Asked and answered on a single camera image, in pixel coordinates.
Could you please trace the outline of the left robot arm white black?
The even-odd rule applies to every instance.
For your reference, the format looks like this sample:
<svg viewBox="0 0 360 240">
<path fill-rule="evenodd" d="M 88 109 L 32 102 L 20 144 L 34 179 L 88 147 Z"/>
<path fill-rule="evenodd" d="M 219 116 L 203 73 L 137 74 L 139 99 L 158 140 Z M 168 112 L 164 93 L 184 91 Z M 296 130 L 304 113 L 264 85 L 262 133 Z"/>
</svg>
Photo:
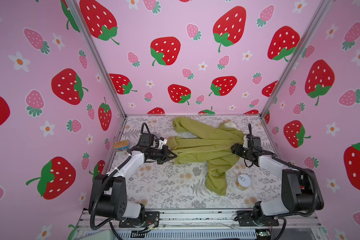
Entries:
<svg viewBox="0 0 360 240">
<path fill-rule="evenodd" d="M 98 230 L 114 220 L 147 229 L 153 228 L 158 222 L 149 220 L 144 204 L 128 201 L 127 180 L 144 163 L 162 165 L 177 155 L 169 150 L 166 139 L 150 132 L 147 123 L 142 124 L 138 143 L 127 152 L 128 157 L 124 162 L 93 180 L 89 203 L 92 230 Z"/>
</svg>

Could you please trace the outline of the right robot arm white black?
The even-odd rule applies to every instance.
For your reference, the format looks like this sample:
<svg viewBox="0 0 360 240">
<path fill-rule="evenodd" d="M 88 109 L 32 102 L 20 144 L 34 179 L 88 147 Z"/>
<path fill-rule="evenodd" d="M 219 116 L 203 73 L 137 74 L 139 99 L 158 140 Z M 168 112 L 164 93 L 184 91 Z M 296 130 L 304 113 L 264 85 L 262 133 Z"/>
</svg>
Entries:
<svg viewBox="0 0 360 240">
<path fill-rule="evenodd" d="M 261 147 L 261 139 L 249 134 L 243 144 L 231 147 L 233 154 L 266 169 L 281 179 L 281 194 L 268 201 L 255 203 L 252 211 L 238 211 L 235 221 L 240 225 L 254 223 L 266 225 L 282 217 L 309 217 L 324 207 L 324 200 L 316 175 L 279 159 L 275 153 Z"/>
</svg>

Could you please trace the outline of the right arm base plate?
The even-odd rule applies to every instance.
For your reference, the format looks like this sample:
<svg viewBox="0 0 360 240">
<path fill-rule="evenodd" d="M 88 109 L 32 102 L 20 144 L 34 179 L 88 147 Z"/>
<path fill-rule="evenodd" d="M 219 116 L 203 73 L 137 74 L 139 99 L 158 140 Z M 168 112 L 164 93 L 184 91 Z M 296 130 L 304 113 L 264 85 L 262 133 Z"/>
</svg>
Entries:
<svg viewBox="0 0 360 240">
<path fill-rule="evenodd" d="M 277 227 L 279 221 L 274 216 L 263 216 L 255 211 L 237 211 L 234 221 L 239 222 L 241 227 Z"/>
</svg>

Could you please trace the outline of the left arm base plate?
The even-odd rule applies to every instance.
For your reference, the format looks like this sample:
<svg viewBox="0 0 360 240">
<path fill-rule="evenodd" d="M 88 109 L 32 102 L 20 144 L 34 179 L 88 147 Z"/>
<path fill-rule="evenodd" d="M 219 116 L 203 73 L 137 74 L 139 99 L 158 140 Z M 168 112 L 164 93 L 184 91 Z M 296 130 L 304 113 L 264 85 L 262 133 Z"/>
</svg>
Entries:
<svg viewBox="0 0 360 240">
<path fill-rule="evenodd" d="M 126 218 L 119 221 L 119 228 L 147 228 L 157 227 L 160 221 L 160 212 L 148 211 L 141 213 L 136 219 Z"/>
</svg>

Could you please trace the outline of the green zip-up jacket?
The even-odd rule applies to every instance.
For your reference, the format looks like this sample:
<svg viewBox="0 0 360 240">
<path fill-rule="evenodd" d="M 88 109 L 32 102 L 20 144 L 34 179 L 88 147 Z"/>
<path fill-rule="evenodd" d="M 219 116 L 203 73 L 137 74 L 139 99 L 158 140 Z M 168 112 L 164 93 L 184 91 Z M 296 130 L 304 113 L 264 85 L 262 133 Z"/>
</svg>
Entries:
<svg viewBox="0 0 360 240">
<path fill-rule="evenodd" d="M 188 132 L 195 135 L 194 138 L 176 136 L 168 140 L 168 147 L 177 155 L 174 163 L 180 165 L 206 162 L 206 188 L 224 196 L 227 192 L 226 172 L 240 159 L 232 153 L 231 147 L 235 144 L 242 145 L 246 134 L 241 130 L 226 127 L 224 123 L 215 128 L 187 117 L 175 118 L 173 127 L 177 133 Z"/>
</svg>

